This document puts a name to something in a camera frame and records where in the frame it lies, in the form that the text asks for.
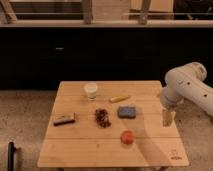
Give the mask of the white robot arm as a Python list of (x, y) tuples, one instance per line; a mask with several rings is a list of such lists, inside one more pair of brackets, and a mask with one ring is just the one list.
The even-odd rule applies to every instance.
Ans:
[(213, 88), (204, 80), (207, 70), (199, 62), (191, 62), (169, 70), (165, 74), (166, 86), (160, 93), (163, 126), (169, 127), (176, 115), (175, 106), (188, 99), (213, 117)]

